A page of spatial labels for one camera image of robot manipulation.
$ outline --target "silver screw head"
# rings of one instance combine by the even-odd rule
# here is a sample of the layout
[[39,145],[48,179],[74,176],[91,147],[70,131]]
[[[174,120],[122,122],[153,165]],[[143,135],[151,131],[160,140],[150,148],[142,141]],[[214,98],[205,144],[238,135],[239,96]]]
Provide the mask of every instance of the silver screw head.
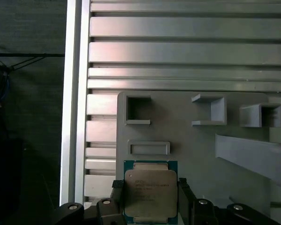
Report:
[[69,210],[75,210],[75,209],[77,209],[77,208],[78,208],[77,205],[70,205]]
[[233,206],[233,208],[235,210],[243,210],[243,207],[241,207],[240,205],[235,205],[235,206]]
[[202,200],[199,200],[199,203],[202,205],[206,205],[208,202],[206,200],[202,199]]

